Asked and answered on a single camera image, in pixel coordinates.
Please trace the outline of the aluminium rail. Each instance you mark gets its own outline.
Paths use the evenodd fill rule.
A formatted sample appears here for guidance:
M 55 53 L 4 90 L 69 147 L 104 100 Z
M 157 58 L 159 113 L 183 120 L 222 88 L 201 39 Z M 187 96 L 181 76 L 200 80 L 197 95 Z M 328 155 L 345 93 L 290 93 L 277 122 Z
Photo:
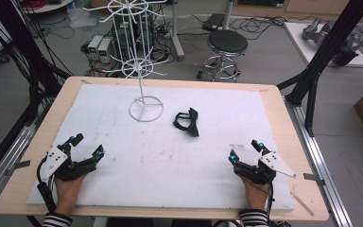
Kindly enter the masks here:
M 38 126 L 30 124 L 17 128 L 14 133 L 8 136 L 0 145 L 0 190 L 11 176 L 5 175 L 5 170 L 18 162 L 23 162 L 27 147 L 37 132 Z
M 315 137 L 312 137 L 304 126 L 305 114 L 301 107 L 285 103 L 287 111 L 298 134 L 308 163 L 313 171 L 313 179 L 326 203 L 328 213 L 333 217 L 337 227 L 353 227 L 349 214 L 337 191 L 332 175 L 323 158 Z

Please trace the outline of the white pole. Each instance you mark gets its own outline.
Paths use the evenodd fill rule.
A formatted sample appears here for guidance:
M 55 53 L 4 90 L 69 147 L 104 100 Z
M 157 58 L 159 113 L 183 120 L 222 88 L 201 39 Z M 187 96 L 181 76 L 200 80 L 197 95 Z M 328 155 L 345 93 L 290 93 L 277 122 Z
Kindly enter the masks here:
M 225 13 L 224 13 L 222 30 L 228 30 L 229 29 L 229 22 L 230 22 L 230 17 L 231 17 L 231 14 L 232 14 L 233 3 L 234 3 L 234 0 L 227 0 L 226 1 L 226 8 L 225 8 Z

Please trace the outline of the white foam board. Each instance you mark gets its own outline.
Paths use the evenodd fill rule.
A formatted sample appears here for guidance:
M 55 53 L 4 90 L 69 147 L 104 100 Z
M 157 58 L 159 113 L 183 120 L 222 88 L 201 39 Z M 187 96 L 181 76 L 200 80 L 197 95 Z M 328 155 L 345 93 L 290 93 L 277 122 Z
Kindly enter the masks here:
M 244 185 L 228 157 L 254 165 L 260 154 L 252 140 L 275 150 L 264 91 L 144 88 L 158 97 L 164 113 L 152 122 L 130 117 L 139 88 L 128 84 L 84 84 L 47 151 L 70 136 L 83 140 L 71 150 L 74 161 L 91 157 L 102 145 L 104 157 L 82 185 L 81 205 L 158 208 L 245 207 Z M 177 113 L 199 113 L 199 137 L 173 125 Z

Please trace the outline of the white bench power supply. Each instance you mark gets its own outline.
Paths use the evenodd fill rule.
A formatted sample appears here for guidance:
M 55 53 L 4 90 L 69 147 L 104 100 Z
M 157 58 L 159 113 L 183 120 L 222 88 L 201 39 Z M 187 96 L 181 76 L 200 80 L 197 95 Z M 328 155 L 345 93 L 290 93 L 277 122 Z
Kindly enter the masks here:
M 110 63 L 112 54 L 112 40 L 110 38 L 104 38 L 98 48 L 98 56 L 102 63 Z
M 95 35 L 87 46 L 89 51 L 89 57 L 94 61 L 99 60 L 98 48 L 100 46 L 102 39 L 103 39 L 102 35 Z

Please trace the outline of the thin wooden stick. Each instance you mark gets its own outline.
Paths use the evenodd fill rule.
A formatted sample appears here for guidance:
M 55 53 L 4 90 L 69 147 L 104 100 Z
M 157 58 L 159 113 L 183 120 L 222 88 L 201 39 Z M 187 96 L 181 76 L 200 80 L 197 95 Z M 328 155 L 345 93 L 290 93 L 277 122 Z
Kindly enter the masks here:
M 304 200 L 302 200 L 296 193 L 294 193 L 293 191 L 290 192 L 290 195 L 292 196 L 292 198 L 301 206 L 301 208 L 311 217 L 315 216 L 315 213 L 312 209 L 312 207 L 310 206 L 310 204 Z

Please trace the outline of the white wire hook rack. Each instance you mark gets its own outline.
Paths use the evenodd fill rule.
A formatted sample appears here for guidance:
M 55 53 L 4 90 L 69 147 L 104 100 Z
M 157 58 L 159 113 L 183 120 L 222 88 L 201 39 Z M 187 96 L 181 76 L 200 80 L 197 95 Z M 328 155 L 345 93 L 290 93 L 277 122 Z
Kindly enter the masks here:
M 106 9 L 110 15 L 101 20 L 101 23 L 111 20 L 112 25 L 114 25 L 115 15 L 131 17 L 142 13 L 148 13 L 151 16 L 156 15 L 156 12 L 150 8 L 153 3 L 147 0 L 109 0 L 109 3 L 103 7 L 84 8 L 84 10 Z M 120 68 L 115 71 L 121 72 L 125 76 L 122 82 L 127 79 L 134 79 L 138 82 L 140 95 L 133 99 L 128 108 L 130 117 L 138 122 L 155 121 L 164 113 L 164 104 L 158 97 L 144 94 L 144 87 L 146 86 L 144 79 L 151 74 L 155 74 L 154 66 L 157 65 L 157 62 L 151 58 L 153 49 L 154 46 L 146 54 L 133 50 L 130 52 L 129 60 L 119 60 L 111 55 L 113 60 L 120 63 Z

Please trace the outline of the round white table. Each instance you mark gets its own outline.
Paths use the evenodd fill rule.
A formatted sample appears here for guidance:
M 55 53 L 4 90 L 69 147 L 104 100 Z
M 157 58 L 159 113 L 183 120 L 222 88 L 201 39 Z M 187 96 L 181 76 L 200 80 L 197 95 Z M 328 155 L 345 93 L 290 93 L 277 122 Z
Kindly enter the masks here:
M 43 13 L 72 5 L 74 0 L 24 0 L 22 10 L 27 14 Z

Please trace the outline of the grey metal bracket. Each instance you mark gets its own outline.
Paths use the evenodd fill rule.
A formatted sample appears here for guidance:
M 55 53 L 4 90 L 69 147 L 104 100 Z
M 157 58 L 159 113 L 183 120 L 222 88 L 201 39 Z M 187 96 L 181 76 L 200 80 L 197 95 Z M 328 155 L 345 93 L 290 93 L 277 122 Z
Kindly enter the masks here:
M 304 173 L 303 174 L 303 177 L 306 180 L 308 180 L 308 181 L 314 181 L 314 182 L 316 182 L 318 186 L 324 186 L 325 185 L 325 180 L 321 179 L 317 175 L 309 174 L 309 173 Z
M 6 176 L 11 176 L 13 174 L 13 172 L 18 169 L 18 168 L 23 168 L 26 166 L 30 166 L 30 161 L 23 161 L 23 162 L 18 162 L 16 164 L 14 164 L 12 167 L 8 168 L 5 170 L 5 175 Z

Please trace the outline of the person's right hand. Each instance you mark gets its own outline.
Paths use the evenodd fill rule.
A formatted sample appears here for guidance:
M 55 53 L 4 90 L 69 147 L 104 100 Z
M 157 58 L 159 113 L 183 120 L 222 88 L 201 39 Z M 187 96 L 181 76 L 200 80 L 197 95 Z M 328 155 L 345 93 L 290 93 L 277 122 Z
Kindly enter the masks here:
M 264 210 L 268 199 L 268 184 L 255 184 L 251 180 L 242 178 L 245 186 L 246 203 L 249 209 Z

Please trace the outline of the computer tower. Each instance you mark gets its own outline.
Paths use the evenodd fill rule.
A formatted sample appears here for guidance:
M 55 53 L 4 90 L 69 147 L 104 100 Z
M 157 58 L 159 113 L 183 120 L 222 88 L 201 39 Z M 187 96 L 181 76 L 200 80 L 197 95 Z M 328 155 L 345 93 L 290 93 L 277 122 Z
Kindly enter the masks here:
M 131 16 L 114 16 L 112 38 L 119 60 L 129 60 L 130 52 L 146 54 L 153 46 L 152 16 L 142 13 Z

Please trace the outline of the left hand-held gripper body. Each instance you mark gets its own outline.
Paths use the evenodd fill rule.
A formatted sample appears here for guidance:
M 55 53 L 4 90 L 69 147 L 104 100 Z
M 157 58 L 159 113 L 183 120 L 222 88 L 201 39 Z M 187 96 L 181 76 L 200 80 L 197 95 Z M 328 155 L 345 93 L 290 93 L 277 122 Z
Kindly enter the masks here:
M 70 150 L 70 147 L 58 146 L 56 149 L 48 151 L 46 161 L 40 168 L 40 179 L 47 181 L 49 177 L 55 175 L 66 182 L 96 170 L 94 157 L 81 162 L 73 162 Z

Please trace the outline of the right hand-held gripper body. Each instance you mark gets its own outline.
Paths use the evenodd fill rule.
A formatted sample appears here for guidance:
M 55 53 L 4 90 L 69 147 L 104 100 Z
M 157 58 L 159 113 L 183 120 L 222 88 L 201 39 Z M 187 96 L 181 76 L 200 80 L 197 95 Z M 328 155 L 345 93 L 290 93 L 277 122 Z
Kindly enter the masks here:
M 258 159 L 256 166 L 251 166 L 239 160 L 237 165 L 233 165 L 236 175 L 249 179 L 256 184 L 271 184 L 276 177 L 276 173 L 295 178 L 296 173 L 276 152 L 271 151 Z

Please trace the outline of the white floor board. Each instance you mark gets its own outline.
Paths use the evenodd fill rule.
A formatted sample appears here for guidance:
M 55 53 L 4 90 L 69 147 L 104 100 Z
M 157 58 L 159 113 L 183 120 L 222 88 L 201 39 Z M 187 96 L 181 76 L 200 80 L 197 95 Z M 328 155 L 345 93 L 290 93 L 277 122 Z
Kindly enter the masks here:
M 285 29 L 289 34 L 291 40 L 295 43 L 302 58 L 306 63 L 309 63 L 316 52 L 318 51 L 318 46 L 311 40 L 304 40 L 302 37 L 303 30 L 309 26 L 309 23 L 289 23 L 285 22 Z M 360 50 L 356 50 L 357 54 L 348 64 L 347 67 L 358 67 L 363 68 L 363 54 Z

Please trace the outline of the black metal frame stand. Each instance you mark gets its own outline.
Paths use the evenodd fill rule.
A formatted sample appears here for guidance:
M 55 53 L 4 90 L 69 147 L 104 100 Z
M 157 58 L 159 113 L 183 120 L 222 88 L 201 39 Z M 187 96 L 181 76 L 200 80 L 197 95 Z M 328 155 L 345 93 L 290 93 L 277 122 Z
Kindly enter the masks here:
M 301 106 L 303 98 L 308 96 L 304 126 L 312 137 L 314 136 L 313 118 L 320 75 L 362 17 L 363 0 L 350 0 L 338 16 L 331 32 L 303 71 L 277 85 L 279 90 L 294 85 L 292 92 L 285 96 L 286 101 L 293 106 Z
M 15 60 L 16 66 L 29 84 L 29 104 L 0 144 L 0 163 L 23 127 L 29 126 L 38 117 L 40 103 L 45 98 L 58 95 L 62 87 L 60 79 L 73 76 L 71 72 L 65 72 L 43 56 L 21 17 L 21 11 L 13 0 L 0 0 L 0 22 L 11 38 L 11 44 L 1 35 L 0 43 Z

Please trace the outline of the black round stool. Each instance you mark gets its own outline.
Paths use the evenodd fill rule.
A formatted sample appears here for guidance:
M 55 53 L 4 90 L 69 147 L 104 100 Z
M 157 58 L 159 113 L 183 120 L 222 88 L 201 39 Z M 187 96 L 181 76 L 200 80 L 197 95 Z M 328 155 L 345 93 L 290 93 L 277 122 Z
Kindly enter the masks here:
M 207 74 L 212 80 L 232 79 L 236 81 L 240 70 L 233 57 L 245 54 L 249 46 L 247 39 L 232 30 L 217 30 L 210 34 L 207 44 L 216 55 L 204 62 L 197 78 L 202 79 L 203 75 Z

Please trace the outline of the person's left hand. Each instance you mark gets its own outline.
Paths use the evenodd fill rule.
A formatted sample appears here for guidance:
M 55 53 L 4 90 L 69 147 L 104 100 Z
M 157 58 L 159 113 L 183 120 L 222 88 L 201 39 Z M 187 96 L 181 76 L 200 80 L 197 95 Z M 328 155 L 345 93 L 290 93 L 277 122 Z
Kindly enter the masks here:
M 55 179 L 57 188 L 58 203 L 56 212 L 64 215 L 70 215 L 77 204 L 78 193 L 81 188 L 85 175 L 72 181 L 64 182 L 59 178 Z

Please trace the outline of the black flat box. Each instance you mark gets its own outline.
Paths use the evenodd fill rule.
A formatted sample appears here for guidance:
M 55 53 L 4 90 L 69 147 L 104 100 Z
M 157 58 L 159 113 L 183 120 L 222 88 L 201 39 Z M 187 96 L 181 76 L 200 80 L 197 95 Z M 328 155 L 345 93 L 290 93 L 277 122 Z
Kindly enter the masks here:
M 212 14 L 202 25 L 202 28 L 207 31 L 215 31 L 222 27 L 224 21 L 223 13 Z

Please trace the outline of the grey table leg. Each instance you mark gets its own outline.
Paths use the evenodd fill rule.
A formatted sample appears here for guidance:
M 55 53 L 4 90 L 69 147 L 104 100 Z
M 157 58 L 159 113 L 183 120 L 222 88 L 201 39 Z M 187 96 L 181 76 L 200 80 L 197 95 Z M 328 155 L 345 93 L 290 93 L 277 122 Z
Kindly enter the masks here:
M 176 59 L 181 61 L 184 59 L 185 54 L 182 49 L 182 44 L 178 36 L 178 0 L 171 0 L 172 4 L 172 29 L 171 40 L 176 52 Z

